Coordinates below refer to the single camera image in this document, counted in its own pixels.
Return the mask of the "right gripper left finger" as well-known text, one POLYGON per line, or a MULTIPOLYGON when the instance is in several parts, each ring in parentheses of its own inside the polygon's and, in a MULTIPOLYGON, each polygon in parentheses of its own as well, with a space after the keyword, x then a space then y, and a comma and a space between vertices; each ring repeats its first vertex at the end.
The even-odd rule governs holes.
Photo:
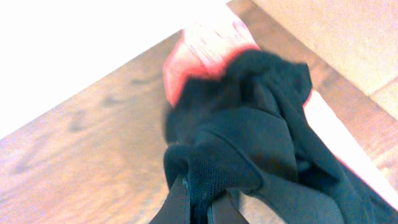
POLYGON ((186 180, 179 175, 160 210, 149 222, 150 224, 189 224, 190 223, 190 197, 186 180))

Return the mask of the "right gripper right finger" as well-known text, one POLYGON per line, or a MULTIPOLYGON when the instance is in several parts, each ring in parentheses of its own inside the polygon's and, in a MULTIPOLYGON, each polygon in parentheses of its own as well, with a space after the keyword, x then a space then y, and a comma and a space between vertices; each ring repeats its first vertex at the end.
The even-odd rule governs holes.
POLYGON ((239 205, 236 192, 226 192, 218 197, 208 207, 208 224, 249 224, 236 205, 239 205))

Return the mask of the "black t-shirt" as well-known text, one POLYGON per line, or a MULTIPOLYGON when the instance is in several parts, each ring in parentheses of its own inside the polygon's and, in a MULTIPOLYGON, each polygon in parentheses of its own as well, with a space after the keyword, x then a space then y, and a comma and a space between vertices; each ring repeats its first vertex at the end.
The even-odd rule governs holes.
POLYGON ((303 104, 308 66, 258 50, 219 81, 192 78, 165 122, 167 183, 186 180, 189 220, 207 223, 230 190, 262 200, 287 223, 396 223, 397 210, 328 150, 303 104))

